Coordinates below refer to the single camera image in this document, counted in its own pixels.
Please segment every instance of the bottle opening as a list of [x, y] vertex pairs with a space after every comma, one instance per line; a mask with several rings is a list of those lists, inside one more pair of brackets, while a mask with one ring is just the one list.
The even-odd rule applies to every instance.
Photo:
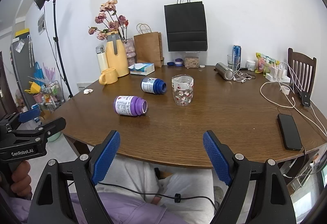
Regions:
[[162, 85], [162, 92], [164, 93], [164, 92], [166, 92], [166, 90], [167, 90], [166, 83], [163, 83], [163, 85]]
[[142, 104], [142, 113], [146, 113], [147, 109], [148, 109], [148, 104], [147, 104], [147, 102], [144, 100], [144, 101], [143, 101], [143, 104]]

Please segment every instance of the clear plastic cup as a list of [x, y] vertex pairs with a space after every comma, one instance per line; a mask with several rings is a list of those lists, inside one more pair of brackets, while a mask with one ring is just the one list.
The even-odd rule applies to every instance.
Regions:
[[188, 106], [193, 98], [194, 80], [187, 74], [176, 75], [171, 78], [171, 86], [173, 88], [173, 97], [176, 105]]
[[234, 57], [232, 54], [227, 55], [227, 64], [228, 67], [231, 68], [233, 71], [236, 71], [237, 65], [240, 63], [240, 57]]

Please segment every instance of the flower vase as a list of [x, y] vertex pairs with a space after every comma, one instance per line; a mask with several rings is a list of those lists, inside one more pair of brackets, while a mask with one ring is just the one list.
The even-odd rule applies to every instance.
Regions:
[[134, 46], [134, 40], [132, 38], [123, 40], [123, 45], [126, 51], [126, 55], [127, 55], [127, 62], [128, 62], [128, 66], [131, 66], [133, 64], [135, 64], [135, 46]]

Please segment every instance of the white pants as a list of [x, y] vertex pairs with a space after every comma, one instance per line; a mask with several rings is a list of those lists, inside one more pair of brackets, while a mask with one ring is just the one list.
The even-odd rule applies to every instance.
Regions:
[[[206, 196], [214, 200], [213, 178], [211, 170], [185, 169], [158, 180], [149, 163], [116, 156], [107, 172], [104, 183], [124, 186], [143, 193], [160, 193], [174, 197]], [[98, 192], [115, 192], [136, 199], [151, 202], [154, 195], [139, 195], [115, 186], [98, 184]], [[168, 211], [180, 216], [189, 224], [209, 224], [214, 216], [214, 208], [206, 198], [194, 198], [175, 203], [174, 199], [162, 197], [158, 206], [165, 206]]]

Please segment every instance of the plastic bag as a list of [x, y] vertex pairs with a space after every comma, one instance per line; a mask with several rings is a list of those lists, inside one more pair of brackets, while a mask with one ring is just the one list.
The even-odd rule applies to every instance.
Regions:
[[279, 61], [268, 57], [262, 53], [257, 52], [256, 57], [258, 59], [258, 65], [255, 70], [256, 73], [264, 73], [266, 75], [267, 73], [270, 73], [270, 68], [273, 64], [279, 65]]

